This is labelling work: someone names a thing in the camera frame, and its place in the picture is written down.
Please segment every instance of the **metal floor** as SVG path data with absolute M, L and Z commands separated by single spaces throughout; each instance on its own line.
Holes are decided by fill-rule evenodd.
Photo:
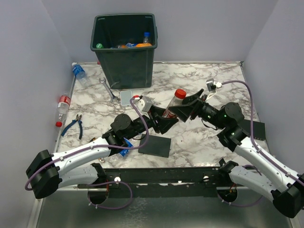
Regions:
M 251 203 L 259 195 L 238 190 L 236 203 Z M 290 219 L 263 199 L 250 208 L 236 208 L 218 198 L 135 198 L 121 210 L 88 206 L 86 191 L 58 190 L 43 200 L 37 228 L 291 228 Z M 126 199 L 108 199 L 107 206 Z

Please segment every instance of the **pliers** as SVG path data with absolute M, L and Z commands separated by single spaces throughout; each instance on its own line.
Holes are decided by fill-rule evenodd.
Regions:
M 77 114 L 76 119 L 72 120 L 72 123 L 70 123 L 68 126 L 66 126 L 66 127 L 63 129 L 63 131 L 62 131 L 62 133 L 61 133 L 61 136 L 64 136 L 65 133 L 68 131 L 68 129 L 69 129 L 71 126 L 73 126 L 76 122 L 78 122 L 79 128 L 80 128 L 79 139 L 81 139 L 81 138 L 82 138 L 82 125 L 81 125 L 81 124 L 82 124 L 82 121 L 80 120 L 81 117 L 82 117 L 82 115 L 78 115 L 78 114 Z

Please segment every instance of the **water bottle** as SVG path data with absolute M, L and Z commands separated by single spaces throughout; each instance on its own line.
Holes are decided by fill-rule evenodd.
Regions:
M 76 79 L 80 82 L 83 88 L 88 88 L 92 85 L 91 80 L 87 77 L 83 68 L 76 63 L 72 64 L 73 74 L 75 75 Z
M 150 32 L 145 32 L 143 34 L 144 38 L 143 38 L 143 43 L 144 44 L 149 44 L 150 43 Z
M 56 127 L 61 127 L 63 122 L 66 120 L 68 108 L 71 104 L 71 98 L 66 95 L 60 97 L 58 106 L 57 106 L 57 114 L 56 114 Z
M 165 118 L 176 118 L 176 115 L 169 111 L 169 107 L 170 106 L 176 106 L 176 105 L 182 105 L 182 101 L 183 99 L 186 97 L 187 93 L 185 90 L 183 89 L 177 89 L 175 91 L 174 97 L 172 98 L 172 100 L 170 101 L 170 103 L 168 104 L 166 110 L 163 113 L 163 117 Z

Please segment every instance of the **gray wall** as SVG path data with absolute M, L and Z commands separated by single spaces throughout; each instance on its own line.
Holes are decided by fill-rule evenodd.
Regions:
M 272 153 L 304 172 L 304 1 L 280 0 L 245 60 Z M 302 226 L 304 213 L 301 212 Z
M 157 61 L 245 60 L 277 0 L 42 0 L 74 61 L 95 62 L 94 17 L 155 14 Z
M 0 226 L 24 228 L 34 199 L 25 170 L 39 151 L 53 151 L 71 58 L 40 0 L 5 1 L 0 28 Z

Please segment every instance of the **black square plate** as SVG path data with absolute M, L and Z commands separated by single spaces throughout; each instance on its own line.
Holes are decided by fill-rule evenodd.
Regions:
M 146 139 L 142 139 L 139 145 L 142 145 Z M 140 148 L 138 150 L 138 153 L 144 153 L 164 158 L 169 158 L 169 152 L 170 152 L 170 146 L 171 146 L 171 139 L 149 135 L 149 141 L 147 145 Z

